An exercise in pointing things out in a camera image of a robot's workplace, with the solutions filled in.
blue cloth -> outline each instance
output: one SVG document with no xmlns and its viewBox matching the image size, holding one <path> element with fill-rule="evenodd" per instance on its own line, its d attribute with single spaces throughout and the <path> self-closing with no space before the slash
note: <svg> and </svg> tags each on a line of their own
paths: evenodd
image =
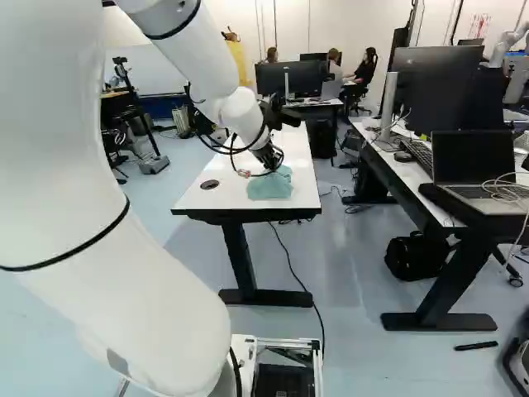
<svg viewBox="0 0 529 397">
<path fill-rule="evenodd" d="M 281 165 L 270 175 L 253 178 L 246 187 L 248 199 L 290 199 L 293 190 L 291 179 L 292 170 L 286 165 Z"/>
</svg>

mouse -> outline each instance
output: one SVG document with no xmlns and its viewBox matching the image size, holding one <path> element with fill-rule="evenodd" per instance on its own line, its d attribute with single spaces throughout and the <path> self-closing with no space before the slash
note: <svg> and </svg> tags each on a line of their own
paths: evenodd
<svg viewBox="0 0 529 397">
<path fill-rule="evenodd" d="M 393 158 L 395 161 L 398 161 L 399 163 L 409 163 L 410 161 L 413 161 L 413 156 L 409 153 L 406 153 L 405 151 L 398 151 L 393 155 Z"/>
</svg>

poster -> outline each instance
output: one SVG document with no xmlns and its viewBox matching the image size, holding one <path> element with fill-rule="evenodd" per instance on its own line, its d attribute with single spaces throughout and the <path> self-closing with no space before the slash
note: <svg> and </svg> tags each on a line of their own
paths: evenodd
<svg viewBox="0 0 529 397">
<path fill-rule="evenodd" d="M 467 38 L 469 39 L 484 39 L 490 26 L 490 14 L 474 14 L 471 17 L 470 30 Z"/>
</svg>

gray floor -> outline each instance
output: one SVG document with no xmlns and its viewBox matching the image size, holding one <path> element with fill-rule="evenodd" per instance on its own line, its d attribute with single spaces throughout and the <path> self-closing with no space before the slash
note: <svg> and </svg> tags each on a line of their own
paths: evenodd
<svg viewBox="0 0 529 397">
<path fill-rule="evenodd" d="M 341 135 L 346 126 L 341 126 Z M 170 215 L 169 208 L 212 158 L 196 139 L 158 138 L 172 164 L 159 175 L 141 175 L 133 164 L 123 188 L 148 230 L 212 289 L 236 285 L 219 227 Z M 343 159 L 340 153 L 336 163 Z M 349 170 L 316 160 L 321 193 L 332 185 L 351 189 Z M 529 286 L 513 289 L 490 260 L 455 306 L 455 311 L 486 312 L 499 325 L 492 334 L 385 332 L 379 315 L 413 311 L 431 281 L 404 284 L 384 264 L 392 237 L 415 227 L 399 206 L 344 213 L 336 191 L 322 197 L 323 214 L 299 226 L 278 226 L 293 268 L 313 292 L 326 327 L 324 383 L 327 396 L 509 396 L 496 360 L 499 349 L 456 353 L 453 346 L 496 339 L 504 344 L 529 297 Z M 245 227 L 258 284 L 271 289 L 298 286 L 267 224 Z M 208 244 L 209 249 L 201 246 Z M 526 268 L 517 268 L 528 277 Z M 79 347 L 73 327 L 0 273 L 1 395 L 106 397 L 117 377 Z M 260 337 L 320 337 L 312 309 L 230 308 L 233 332 Z M 148 394 L 130 388 L 127 396 Z"/>
</svg>

backpack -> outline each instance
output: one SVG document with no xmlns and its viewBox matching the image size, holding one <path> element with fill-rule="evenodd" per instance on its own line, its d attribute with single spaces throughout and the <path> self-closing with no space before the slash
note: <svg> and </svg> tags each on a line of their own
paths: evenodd
<svg viewBox="0 0 529 397">
<path fill-rule="evenodd" d="M 384 260 L 399 280 L 417 281 L 437 277 L 449 253 L 446 240 L 426 238 L 415 231 L 409 237 L 393 238 Z"/>
</svg>

